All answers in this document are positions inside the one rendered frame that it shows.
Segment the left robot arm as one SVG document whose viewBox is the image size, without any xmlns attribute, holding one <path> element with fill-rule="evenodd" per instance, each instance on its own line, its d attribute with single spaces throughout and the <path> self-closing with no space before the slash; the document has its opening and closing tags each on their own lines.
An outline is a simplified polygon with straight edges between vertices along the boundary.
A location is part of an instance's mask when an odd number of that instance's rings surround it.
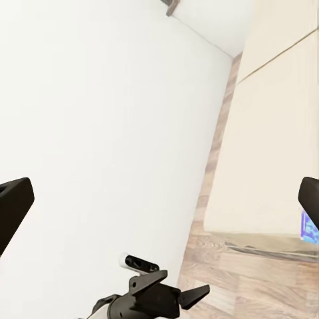
<svg viewBox="0 0 319 319">
<path fill-rule="evenodd" d="M 128 280 L 128 292 L 112 294 L 97 301 L 87 319 L 167 319 L 180 317 L 179 305 L 190 309 L 207 294 L 210 286 L 184 290 L 160 284 L 167 278 L 167 270 L 160 270 L 156 263 L 130 253 L 122 253 L 118 259 L 123 268 L 135 271 L 139 276 Z"/>
</svg>

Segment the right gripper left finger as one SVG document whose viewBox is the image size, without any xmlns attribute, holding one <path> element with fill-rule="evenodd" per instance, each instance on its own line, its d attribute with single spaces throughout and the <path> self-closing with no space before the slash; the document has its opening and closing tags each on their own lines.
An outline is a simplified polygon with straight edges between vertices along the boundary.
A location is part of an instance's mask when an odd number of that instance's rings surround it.
<svg viewBox="0 0 319 319">
<path fill-rule="evenodd" d="M 0 184 L 0 256 L 35 201 L 29 177 Z"/>
</svg>

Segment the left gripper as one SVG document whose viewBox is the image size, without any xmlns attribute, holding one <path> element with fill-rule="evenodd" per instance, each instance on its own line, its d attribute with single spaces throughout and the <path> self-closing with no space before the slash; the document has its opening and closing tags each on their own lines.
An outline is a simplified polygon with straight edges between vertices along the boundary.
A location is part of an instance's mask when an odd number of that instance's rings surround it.
<svg viewBox="0 0 319 319">
<path fill-rule="evenodd" d="M 128 292 L 120 300 L 122 319 L 178 319 L 179 305 L 188 310 L 210 293 L 209 284 L 183 292 L 160 284 L 166 278 L 167 270 L 129 278 Z"/>
</svg>

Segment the board game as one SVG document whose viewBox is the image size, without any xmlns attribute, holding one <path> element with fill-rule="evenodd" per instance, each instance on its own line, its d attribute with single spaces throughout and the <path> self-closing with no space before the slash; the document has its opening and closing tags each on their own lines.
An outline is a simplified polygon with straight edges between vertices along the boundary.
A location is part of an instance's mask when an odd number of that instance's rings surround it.
<svg viewBox="0 0 319 319">
<path fill-rule="evenodd" d="M 301 240 L 319 244 L 319 230 L 304 209 L 301 212 Z"/>
</svg>

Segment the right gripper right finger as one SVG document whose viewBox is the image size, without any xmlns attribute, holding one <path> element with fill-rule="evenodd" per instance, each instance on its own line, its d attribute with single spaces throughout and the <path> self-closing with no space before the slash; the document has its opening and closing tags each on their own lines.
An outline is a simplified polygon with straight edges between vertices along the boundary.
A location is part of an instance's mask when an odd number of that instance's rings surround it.
<svg viewBox="0 0 319 319">
<path fill-rule="evenodd" d="M 298 200 L 319 230 L 319 179 L 304 177 L 300 184 Z"/>
</svg>

